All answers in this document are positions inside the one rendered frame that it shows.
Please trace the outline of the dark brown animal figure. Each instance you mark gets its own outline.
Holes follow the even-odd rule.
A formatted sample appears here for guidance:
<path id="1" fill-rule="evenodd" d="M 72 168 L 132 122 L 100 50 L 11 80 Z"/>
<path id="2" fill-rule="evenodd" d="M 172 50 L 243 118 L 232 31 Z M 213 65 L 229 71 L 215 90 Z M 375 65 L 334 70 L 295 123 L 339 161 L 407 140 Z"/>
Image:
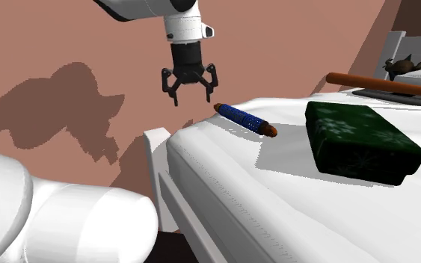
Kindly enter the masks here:
<path id="1" fill-rule="evenodd" d="M 394 81 L 395 77 L 398 75 L 404 75 L 408 72 L 413 72 L 421 70 L 421 61 L 418 64 L 414 64 L 411 61 L 411 55 L 408 55 L 405 59 L 392 62 L 392 58 L 389 58 L 385 61 L 383 68 L 389 74 L 389 79 Z"/>

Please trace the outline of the white bed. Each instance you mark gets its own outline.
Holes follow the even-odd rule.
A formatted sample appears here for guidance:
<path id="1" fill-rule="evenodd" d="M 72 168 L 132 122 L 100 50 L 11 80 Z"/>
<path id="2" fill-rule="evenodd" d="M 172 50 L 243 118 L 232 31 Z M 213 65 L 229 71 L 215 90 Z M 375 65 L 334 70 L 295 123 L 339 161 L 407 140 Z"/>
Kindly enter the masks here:
<path id="1" fill-rule="evenodd" d="M 421 96 L 350 89 L 311 99 L 367 105 L 421 146 Z M 421 263 L 421 166 L 399 186 L 320 173 L 306 106 L 239 105 L 273 123 L 274 138 L 219 115 L 144 132 L 162 230 L 179 230 L 198 263 Z"/>

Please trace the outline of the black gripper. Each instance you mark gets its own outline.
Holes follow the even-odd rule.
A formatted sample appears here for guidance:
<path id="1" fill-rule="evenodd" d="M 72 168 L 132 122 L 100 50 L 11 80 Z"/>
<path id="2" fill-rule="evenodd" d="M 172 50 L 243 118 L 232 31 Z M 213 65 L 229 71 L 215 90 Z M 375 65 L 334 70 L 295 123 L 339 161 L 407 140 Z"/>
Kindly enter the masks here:
<path id="1" fill-rule="evenodd" d="M 211 102 L 211 94 L 214 88 L 218 86 L 218 77 L 214 64 L 209 64 L 206 68 L 203 66 L 201 43 L 171 43 L 170 45 L 173 72 L 168 68 L 162 69 L 162 91 L 167 93 L 173 99 L 174 105 L 178 106 L 177 90 L 181 84 L 201 83 L 206 88 L 206 101 Z M 204 71 L 211 75 L 211 81 L 208 82 L 204 77 Z M 168 79 L 171 75 L 176 77 L 172 86 L 168 85 Z"/>

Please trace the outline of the dark green patterned box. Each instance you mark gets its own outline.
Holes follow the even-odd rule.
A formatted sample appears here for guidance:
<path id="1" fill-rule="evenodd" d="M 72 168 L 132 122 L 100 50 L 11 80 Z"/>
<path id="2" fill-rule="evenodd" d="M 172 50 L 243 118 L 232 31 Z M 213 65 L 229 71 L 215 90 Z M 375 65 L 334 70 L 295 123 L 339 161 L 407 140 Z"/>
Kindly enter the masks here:
<path id="1" fill-rule="evenodd" d="M 305 119 L 321 173 L 400 185 L 421 165 L 421 147 L 366 105 L 310 101 Z"/>

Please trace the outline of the long orange wooden rod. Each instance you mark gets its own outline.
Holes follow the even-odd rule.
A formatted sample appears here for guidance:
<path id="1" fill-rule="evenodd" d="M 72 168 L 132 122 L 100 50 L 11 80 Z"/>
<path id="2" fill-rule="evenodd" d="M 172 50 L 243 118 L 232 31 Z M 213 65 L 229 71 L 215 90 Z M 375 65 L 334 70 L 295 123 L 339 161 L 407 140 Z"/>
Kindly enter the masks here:
<path id="1" fill-rule="evenodd" d="M 378 78 L 368 78 L 359 75 L 349 75 L 338 72 L 329 72 L 325 76 L 329 84 L 338 84 L 349 87 L 359 87 L 370 90 L 382 90 L 391 93 L 403 93 L 421 96 L 421 86 L 388 81 Z"/>

